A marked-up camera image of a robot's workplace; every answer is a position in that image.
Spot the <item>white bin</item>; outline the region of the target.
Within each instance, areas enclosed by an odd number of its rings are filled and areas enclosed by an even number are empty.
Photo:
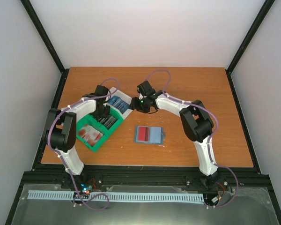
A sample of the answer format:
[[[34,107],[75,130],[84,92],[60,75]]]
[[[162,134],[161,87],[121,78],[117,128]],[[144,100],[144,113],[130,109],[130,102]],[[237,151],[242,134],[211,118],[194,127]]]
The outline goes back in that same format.
[[[116,90],[115,87],[110,88],[110,92],[112,95],[108,100],[107,105],[116,110],[122,119],[125,120],[132,112],[129,108],[132,98],[120,90]]]

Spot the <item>green bin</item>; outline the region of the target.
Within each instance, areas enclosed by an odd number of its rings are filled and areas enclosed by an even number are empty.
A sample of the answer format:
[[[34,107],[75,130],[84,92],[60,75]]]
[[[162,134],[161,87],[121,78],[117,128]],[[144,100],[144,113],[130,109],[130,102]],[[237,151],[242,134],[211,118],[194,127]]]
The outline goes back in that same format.
[[[93,113],[90,113],[89,116],[91,125],[107,136],[110,136],[124,121],[120,113],[113,108],[110,108],[109,115],[105,117],[94,115]]]
[[[93,152],[110,137],[111,132],[90,115],[84,116],[76,123],[76,137]]]

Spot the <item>teal card holder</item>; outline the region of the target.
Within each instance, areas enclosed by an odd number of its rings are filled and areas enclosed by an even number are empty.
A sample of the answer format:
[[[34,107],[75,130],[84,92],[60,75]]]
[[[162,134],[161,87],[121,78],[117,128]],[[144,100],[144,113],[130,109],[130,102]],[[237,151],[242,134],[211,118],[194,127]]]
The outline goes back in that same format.
[[[136,126],[134,132],[134,142],[135,143],[145,143],[145,144],[157,144],[162,145],[164,140],[164,132],[162,127],[149,127],[149,141],[148,142],[139,142],[137,141],[137,134],[138,134],[138,127],[145,127],[145,126]]]

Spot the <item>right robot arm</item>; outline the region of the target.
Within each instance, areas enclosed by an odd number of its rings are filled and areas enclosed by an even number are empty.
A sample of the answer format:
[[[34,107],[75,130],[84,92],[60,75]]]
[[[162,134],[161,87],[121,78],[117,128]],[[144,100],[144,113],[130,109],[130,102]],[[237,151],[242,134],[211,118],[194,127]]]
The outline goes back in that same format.
[[[150,113],[151,107],[180,117],[185,135],[196,148],[202,185],[208,187],[216,183],[219,175],[212,146],[214,124],[202,102],[183,101],[159,91],[151,96],[134,97],[130,103],[130,109],[142,113]]]

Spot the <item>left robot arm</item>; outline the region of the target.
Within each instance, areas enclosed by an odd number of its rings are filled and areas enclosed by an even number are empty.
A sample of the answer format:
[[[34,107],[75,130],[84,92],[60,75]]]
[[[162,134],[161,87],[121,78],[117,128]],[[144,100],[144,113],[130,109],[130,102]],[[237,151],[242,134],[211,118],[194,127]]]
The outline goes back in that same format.
[[[72,184],[81,189],[87,186],[88,177],[82,173],[84,163],[75,149],[76,124],[84,116],[99,112],[110,94],[82,97],[63,109],[51,108],[42,134],[42,140],[62,161],[65,171],[72,174]]]

